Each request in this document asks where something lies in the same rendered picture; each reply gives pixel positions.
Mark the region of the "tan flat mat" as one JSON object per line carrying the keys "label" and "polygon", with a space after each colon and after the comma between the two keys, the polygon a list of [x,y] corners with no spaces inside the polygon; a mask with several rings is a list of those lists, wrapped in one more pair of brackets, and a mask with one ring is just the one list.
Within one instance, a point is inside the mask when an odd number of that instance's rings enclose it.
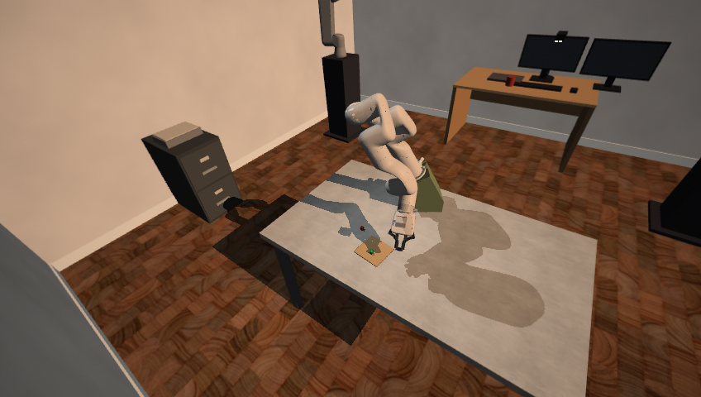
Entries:
{"label": "tan flat mat", "polygon": [[[370,254],[370,250],[374,251],[373,255]],[[371,236],[354,252],[372,265],[378,266],[393,250],[391,246]]]}

